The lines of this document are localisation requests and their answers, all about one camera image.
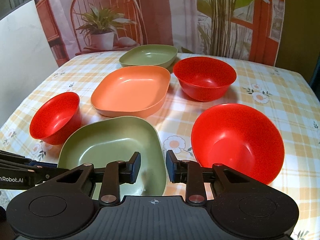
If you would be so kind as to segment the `green square plate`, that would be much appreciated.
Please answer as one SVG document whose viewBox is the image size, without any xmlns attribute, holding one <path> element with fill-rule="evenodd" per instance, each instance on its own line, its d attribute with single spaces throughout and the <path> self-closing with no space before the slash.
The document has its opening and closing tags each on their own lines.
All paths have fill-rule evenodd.
<svg viewBox="0 0 320 240">
<path fill-rule="evenodd" d="M 155 128 L 144 119 L 122 116 L 86 125 L 64 143 L 58 167 L 73 169 L 84 163 L 96 168 L 112 161 L 128 161 L 134 152 L 141 154 L 141 166 L 134 184 L 122 184 L 120 195 L 161 196 L 167 171 L 161 142 Z"/>
<path fill-rule="evenodd" d="M 127 51 L 119 59 L 122 67 L 160 66 L 168 68 L 176 59 L 178 49 L 164 44 L 148 44 Z"/>
</svg>

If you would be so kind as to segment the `large red bowl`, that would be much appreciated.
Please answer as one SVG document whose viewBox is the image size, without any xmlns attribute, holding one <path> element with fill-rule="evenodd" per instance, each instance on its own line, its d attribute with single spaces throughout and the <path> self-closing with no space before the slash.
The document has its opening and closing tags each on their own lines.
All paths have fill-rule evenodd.
<svg viewBox="0 0 320 240">
<path fill-rule="evenodd" d="M 264 184 L 275 180 L 283 166 L 284 142 L 275 124 L 260 111 L 239 103 L 205 110 L 191 131 L 198 163 L 221 163 Z"/>
</svg>

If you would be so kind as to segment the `small red bowl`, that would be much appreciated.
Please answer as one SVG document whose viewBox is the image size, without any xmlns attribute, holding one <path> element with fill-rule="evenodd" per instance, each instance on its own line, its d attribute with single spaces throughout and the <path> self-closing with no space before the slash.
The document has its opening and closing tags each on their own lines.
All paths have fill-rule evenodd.
<svg viewBox="0 0 320 240">
<path fill-rule="evenodd" d="M 29 133 L 34 139 L 60 145 L 80 127 L 80 98 L 74 92 L 65 92 L 48 100 L 36 112 Z"/>
</svg>

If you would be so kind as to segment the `orange square plate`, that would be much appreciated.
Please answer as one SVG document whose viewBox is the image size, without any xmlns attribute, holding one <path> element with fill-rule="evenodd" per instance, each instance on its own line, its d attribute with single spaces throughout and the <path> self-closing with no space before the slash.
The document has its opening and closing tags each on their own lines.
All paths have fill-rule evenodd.
<svg viewBox="0 0 320 240">
<path fill-rule="evenodd" d="M 120 68 L 99 83 L 91 96 L 91 104 L 106 117 L 146 118 L 163 106 L 170 79 L 170 72 L 163 67 Z"/>
</svg>

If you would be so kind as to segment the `medium red bowl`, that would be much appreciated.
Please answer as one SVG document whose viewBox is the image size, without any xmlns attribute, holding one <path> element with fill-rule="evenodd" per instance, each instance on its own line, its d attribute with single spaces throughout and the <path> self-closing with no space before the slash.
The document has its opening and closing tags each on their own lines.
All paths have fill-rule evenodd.
<svg viewBox="0 0 320 240">
<path fill-rule="evenodd" d="M 206 56 L 182 59 L 174 65 L 173 72 L 183 92 L 202 102 L 223 97 L 236 80 L 236 71 L 232 66 Z"/>
</svg>

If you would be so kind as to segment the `yellow checkered floral tablecloth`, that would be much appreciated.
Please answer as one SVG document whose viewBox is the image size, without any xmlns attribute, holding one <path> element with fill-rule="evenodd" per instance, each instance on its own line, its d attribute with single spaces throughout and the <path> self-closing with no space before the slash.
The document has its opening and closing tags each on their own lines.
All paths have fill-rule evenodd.
<svg viewBox="0 0 320 240">
<path fill-rule="evenodd" d="M 63 92 L 80 97 L 83 124 L 103 120 L 91 105 L 91 95 L 102 79 L 120 68 L 122 52 L 76 56 L 41 83 L 1 127 L 1 149 L 31 159 L 56 163 L 60 146 L 29 134 L 36 111 Z M 272 186 L 292 197 L 299 207 L 294 239 L 319 239 L 319 100 L 297 72 L 254 62 L 227 59 L 236 81 L 215 102 L 198 102 L 181 90 L 172 77 L 163 107 L 147 118 L 157 129 L 162 150 L 173 150 L 179 159 L 194 159 L 191 129 L 196 118 L 214 104 L 241 103 L 264 113 L 278 128 L 285 145 L 283 168 Z"/>
</svg>

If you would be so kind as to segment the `printed backdrop poster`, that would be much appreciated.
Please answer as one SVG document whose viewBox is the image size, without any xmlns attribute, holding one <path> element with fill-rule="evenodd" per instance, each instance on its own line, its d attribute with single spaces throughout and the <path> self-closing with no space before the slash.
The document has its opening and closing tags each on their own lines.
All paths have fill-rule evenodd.
<svg viewBox="0 0 320 240">
<path fill-rule="evenodd" d="M 146 44 L 274 65 L 285 0 L 35 0 L 53 55 Z"/>
</svg>

